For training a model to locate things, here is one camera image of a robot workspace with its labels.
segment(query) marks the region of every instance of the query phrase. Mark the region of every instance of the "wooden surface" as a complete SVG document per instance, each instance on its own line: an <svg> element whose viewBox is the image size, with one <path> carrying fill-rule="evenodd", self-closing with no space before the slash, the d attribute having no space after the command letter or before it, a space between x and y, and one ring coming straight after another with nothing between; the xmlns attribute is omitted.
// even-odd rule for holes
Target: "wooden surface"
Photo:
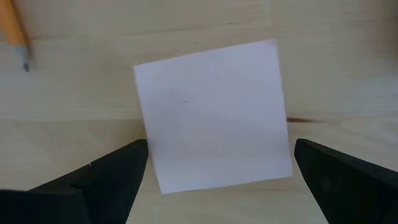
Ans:
<svg viewBox="0 0 398 224"><path fill-rule="evenodd" d="M14 0L32 72L0 42L0 187L29 189L145 136L132 66L279 42L290 146L398 171L395 0ZM161 195L149 161L129 223L326 223L290 179Z"/></svg>

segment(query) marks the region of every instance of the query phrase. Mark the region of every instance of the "light wood tabletop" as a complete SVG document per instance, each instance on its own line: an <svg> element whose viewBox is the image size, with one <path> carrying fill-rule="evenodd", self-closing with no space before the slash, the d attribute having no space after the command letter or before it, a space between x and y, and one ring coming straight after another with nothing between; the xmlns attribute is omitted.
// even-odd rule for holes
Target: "light wood tabletop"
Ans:
<svg viewBox="0 0 398 224"><path fill-rule="evenodd" d="M398 171L396 0L14 0L25 73L0 37L0 188L27 190L137 138L133 65L274 38L290 147ZM326 223L294 176L162 195L151 161L128 223Z"/></svg>

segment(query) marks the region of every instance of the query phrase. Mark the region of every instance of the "wood grain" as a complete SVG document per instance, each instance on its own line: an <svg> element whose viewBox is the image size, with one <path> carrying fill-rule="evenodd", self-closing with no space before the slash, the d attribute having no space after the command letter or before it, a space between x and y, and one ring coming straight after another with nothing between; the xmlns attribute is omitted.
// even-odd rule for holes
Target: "wood grain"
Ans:
<svg viewBox="0 0 398 224"><path fill-rule="evenodd" d="M291 148L309 138L398 171L395 0L16 4L34 64L25 74L0 43L1 188L35 187L144 137L133 65L270 38ZM149 161L129 223L326 223L294 166L289 179L161 195Z"/></svg>

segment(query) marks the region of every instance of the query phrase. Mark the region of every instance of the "pencil tip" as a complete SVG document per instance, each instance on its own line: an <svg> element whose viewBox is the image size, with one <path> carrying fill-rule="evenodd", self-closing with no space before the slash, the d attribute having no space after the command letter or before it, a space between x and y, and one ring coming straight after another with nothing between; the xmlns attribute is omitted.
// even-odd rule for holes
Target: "pencil tip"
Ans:
<svg viewBox="0 0 398 224"><path fill-rule="evenodd" d="M29 72L29 65L27 63L24 64L24 70L25 72Z"/></svg>

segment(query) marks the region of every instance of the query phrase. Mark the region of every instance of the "white paper square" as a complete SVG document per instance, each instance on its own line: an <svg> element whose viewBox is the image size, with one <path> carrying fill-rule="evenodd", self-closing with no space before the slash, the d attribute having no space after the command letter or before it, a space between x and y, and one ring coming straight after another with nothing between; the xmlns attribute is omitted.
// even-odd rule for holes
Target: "white paper square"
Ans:
<svg viewBox="0 0 398 224"><path fill-rule="evenodd" d="M292 175L275 40L134 70L163 194Z"/></svg>

